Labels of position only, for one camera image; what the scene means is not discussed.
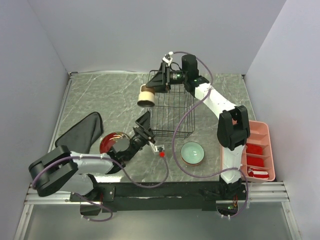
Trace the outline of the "orange white patterned bowl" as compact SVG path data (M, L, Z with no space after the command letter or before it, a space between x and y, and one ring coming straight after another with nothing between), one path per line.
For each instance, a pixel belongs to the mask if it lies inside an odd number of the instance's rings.
M202 162L197 162L197 163L189 163L189 162L183 162L183 164L185 164L185 166L190 166L190 167L196 167L199 166Z

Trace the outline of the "black wire dish rack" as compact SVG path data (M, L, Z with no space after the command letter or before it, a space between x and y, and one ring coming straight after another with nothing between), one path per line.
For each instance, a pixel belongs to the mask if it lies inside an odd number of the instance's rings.
M195 103L183 82L173 80L173 83L170 82L167 92L155 93L155 106L144 110L150 112L151 129L158 138L171 139L179 121ZM192 110L178 128L176 138L186 139L194 130L195 111Z

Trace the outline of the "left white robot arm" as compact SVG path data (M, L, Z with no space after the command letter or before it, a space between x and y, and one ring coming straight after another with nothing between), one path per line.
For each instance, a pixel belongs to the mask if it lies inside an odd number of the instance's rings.
M65 191L96 200L101 189L95 174L115 174L145 145L155 146L151 113L146 111L135 124L132 137L112 132L101 141L100 153L90 154L94 141L103 133L101 115L90 113L56 140L55 149L29 165L33 189L40 197Z

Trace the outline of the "celadon green bowl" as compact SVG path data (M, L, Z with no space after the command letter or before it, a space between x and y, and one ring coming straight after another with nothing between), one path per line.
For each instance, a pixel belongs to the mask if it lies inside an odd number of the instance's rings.
M180 150L181 159L191 164L202 162L205 157L203 147L197 142L187 142Z

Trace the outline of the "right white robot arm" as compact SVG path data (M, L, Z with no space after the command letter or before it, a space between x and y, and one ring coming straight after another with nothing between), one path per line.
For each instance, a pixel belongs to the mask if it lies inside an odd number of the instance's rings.
M242 152L251 135L248 110L244 105L235 105L213 87L213 79L200 75L198 64L205 66L195 55L182 51L180 70L172 70L173 55L170 51L161 60L160 68L146 86L157 93L166 93L172 85L183 84L195 103L179 120L179 124L200 104L204 104L218 119L217 139L223 148L222 170L217 174L223 184L220 196L231 199L245 176L241 170Z

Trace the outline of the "beige brown ceramic cup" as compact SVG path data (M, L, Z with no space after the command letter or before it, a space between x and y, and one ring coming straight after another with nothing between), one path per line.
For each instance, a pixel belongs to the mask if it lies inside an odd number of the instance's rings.
M153 108L155 106L155 89L147 87L145 84L140 86L137 105L141 108Z

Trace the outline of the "red floral lacquer plate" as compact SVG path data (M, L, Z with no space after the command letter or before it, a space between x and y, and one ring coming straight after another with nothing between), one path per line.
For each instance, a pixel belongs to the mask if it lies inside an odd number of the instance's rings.
M103 154L109 152L112 146L120 139L129 139L129 136L121 131L109 133L100 141L99 153Z

